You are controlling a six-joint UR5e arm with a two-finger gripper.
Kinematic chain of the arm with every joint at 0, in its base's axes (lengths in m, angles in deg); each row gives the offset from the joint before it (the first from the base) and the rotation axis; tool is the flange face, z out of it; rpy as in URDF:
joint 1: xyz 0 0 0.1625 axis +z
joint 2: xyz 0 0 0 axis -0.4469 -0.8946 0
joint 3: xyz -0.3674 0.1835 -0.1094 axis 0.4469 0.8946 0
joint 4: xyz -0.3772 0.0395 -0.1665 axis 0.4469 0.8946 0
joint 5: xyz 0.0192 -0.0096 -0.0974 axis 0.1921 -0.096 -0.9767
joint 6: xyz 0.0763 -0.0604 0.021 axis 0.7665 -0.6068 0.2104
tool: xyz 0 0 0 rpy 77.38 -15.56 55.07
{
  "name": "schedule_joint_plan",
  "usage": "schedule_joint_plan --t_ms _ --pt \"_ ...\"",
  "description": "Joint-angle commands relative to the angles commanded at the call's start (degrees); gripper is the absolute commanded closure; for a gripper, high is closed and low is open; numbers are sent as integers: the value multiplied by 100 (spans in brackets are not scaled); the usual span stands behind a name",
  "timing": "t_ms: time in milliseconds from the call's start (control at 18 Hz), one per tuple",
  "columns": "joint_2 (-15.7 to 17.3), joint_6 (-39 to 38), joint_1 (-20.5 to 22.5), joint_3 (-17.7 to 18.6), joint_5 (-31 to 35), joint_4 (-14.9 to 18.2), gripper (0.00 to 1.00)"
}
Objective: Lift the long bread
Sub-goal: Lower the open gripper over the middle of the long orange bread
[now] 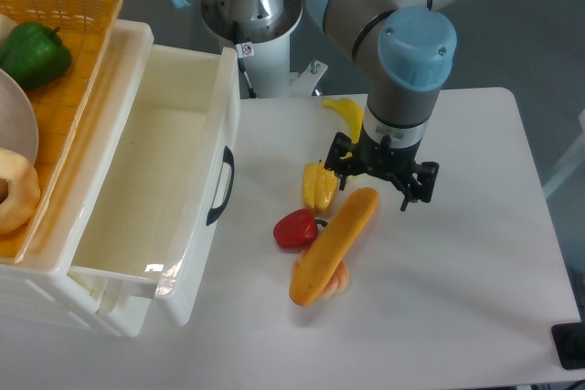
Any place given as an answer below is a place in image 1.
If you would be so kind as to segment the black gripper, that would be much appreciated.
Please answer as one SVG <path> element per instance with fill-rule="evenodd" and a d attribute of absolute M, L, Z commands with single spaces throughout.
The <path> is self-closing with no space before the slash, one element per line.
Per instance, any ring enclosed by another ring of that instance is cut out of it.
<path fill-rule="evenodd" d="M 325 170 L 332 171 L 339 180 L 339 190 L 344 191 L 350 176 L 368 174 L 385 181 L 393 181 L 403 194 L 401 211 L 413 203 L 429 203 L 440 170 L 436 162 L 416 163 L 415 157 L 421 140 L 406 148 L 396 148 L 392 140 L 384 136 L 374 141 L 364 129 L 358 143 L 338 132 L 324 161 Z"/>

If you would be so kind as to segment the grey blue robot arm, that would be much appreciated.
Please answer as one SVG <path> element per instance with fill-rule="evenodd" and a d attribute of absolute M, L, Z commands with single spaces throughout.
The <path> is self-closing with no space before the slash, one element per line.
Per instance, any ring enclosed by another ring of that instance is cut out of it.
<path fill-rule="evenodd" d="M 369 79 L 358 136 L 333 139 L 325 167 L 340 181 L 368 174 L 392 183 L 405 204 L 431 200 L 439 166 L 415 160 L 435 102 L 452 70 L 457 36 L 442 9 L 458 0 L 172 0 L 199 3 L 207 28 L 233 48 L 245 96 L 266 98 L 266 82 L 286 78 L 287 38 L 302 14 Z"/>

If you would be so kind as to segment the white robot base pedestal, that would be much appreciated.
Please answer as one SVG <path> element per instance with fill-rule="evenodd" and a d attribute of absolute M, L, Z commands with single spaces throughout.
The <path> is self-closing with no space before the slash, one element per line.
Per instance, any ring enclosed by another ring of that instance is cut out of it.
<path fill-rule="evenodd" d="M 237 53 L 242 99 L 314 95 L 328 66 L 311 61 L 291 70 L 291 34 L 301 22 L 302 0 L 202 0 L 207 29 Z"/>

